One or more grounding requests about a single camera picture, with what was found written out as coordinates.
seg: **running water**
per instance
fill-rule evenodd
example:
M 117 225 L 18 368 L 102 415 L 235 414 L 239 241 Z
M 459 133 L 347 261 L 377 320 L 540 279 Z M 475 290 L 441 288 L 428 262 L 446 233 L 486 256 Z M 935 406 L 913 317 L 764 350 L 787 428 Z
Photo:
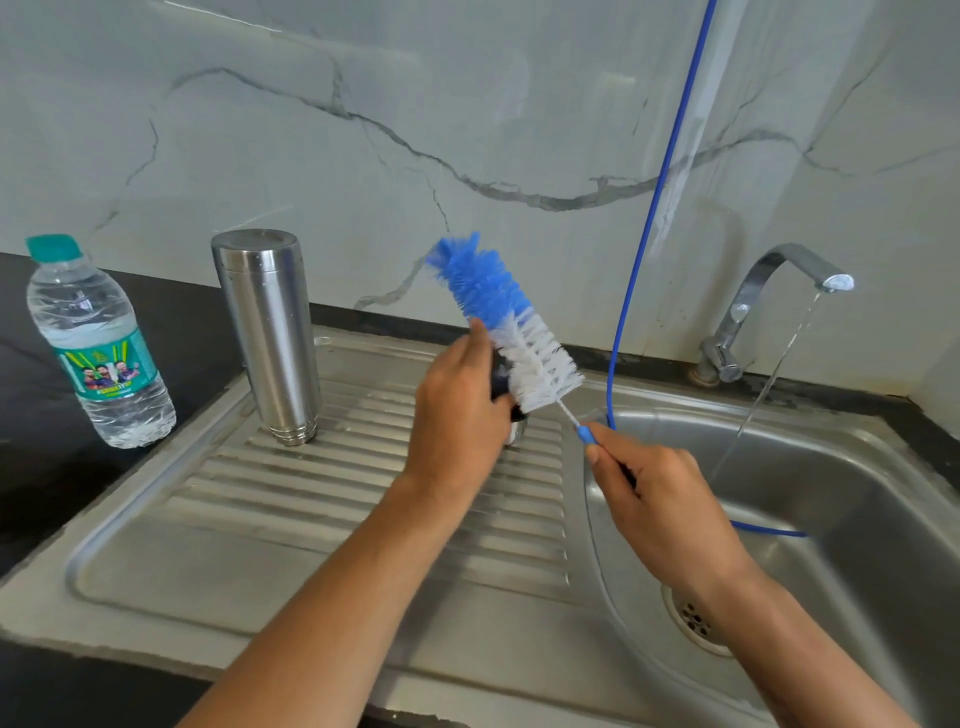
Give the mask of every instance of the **running water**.
M 737 428 L 736 435 L 733 436 L 733 442 L 730 443 L 730 446 L 727 447 L 726 451 L 717 461 L 717 464 L 713 467 L 713 471 L 710 473 L 710 477 L 707 481 L 711 485 L 716 482 L 717 475 L 720 474 L 720 471 L 723 469 L 724 465 L 726 465 L 727 460 L 730 459 L 731 454 L 736 449 L 736 444 L 740 442 L 740 437 L 743 435 L 743 431 L 747 428 L 747 425 L 750 424 L 750 420 L 754 417 L 754 413 L 757 411 L 760 405 L 763 404 L 763 401 L 767 399 L 767 395 L 770 394 L 770 388 L 774 385 L 774 382 L 777 381 L 777 374 L 780 373 L 780 365 L 783 363 L 783 359 L 785 359 L 790 353 L 790 348 L 797 340 L 797 336 L 800 335 L 800 332 L 809 326 L 810 317 L 813 314 L 813 308 L 816 306 L 823 293 L 823 291 L 817 291 L 817 295 L 813 297 L 813 301 L 810 302 L 810 308 L 808 308 L 804 314 L 804 319 L 800 322 L 797 330 L 793 332 L 793 336 L 790 337 L 790 341 L 788 341 L 786 344 L 786 349 L 784 349 L 783 353 L 780 355 L 780 361 L 778 361 L 777 366 L 774 367 L 774 372 L 763 385 L 763 389 L 760 390 L 759 396 L 757 396 L 757 398 L 754 400 L 754 403 L 750 405 L 750 411 L 747 413 L 747 416 L 744 418 L 743 422 L 740 423 L 740 427 Z

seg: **faucet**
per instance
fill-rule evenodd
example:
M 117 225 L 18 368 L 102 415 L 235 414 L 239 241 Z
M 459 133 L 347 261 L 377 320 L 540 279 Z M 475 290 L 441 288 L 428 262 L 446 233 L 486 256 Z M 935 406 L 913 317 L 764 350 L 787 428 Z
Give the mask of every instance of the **faucet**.
M 786 260 L 810 276 L 816 288 L 825 293 L 853 290 L 853 276 L 826 262 L 807 247 L 799 243 L 785 243 L 771 248 L 747 272 L 716 333 L 700 342 L 700 363 L 690 372 L 695 383 L 713 387 L 721 381 L 737 381 L 743 376 L 743 367 L 734 358 L 730 347 L 764 284 Z

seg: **plastic water bottle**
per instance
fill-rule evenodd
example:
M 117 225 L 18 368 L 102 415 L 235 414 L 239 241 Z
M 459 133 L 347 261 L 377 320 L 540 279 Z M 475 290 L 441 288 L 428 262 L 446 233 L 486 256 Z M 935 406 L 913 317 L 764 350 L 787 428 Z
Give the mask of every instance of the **plastic water bottle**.
M 30 237 L 27 248 L 40 264 L 27 286 L 30 314 L 97 434 L 114 448 L 168 435 L 177 412 L 127 294 L 69 235 Z

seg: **faucet handle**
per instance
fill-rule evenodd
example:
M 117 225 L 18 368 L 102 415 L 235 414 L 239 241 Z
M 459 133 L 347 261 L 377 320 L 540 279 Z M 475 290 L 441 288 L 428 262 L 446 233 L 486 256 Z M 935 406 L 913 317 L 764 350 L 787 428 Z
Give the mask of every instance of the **faucet handle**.
M 720 377 L 720 381 L 737 381 L 743 376 L 743 367 L 729 349 L 724 347 L 716 336 L 708 336 L 700 342 L 700 352 L 703 354 L 706 362 L 709 363 L 712 372 L 710 377 L 705 377 L 706 372 L 699 372 L 701 378 L 709 381 L 714 377 Z

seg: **teal bottle cap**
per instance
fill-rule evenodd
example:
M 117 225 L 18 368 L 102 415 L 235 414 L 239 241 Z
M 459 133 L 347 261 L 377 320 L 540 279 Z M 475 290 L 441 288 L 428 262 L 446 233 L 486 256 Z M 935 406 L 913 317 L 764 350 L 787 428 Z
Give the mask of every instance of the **teal bottle cap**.
M 37 263 L 63 263 L 83 256 L 71 235 L 33 235 L 27 238 L 27 250 Z

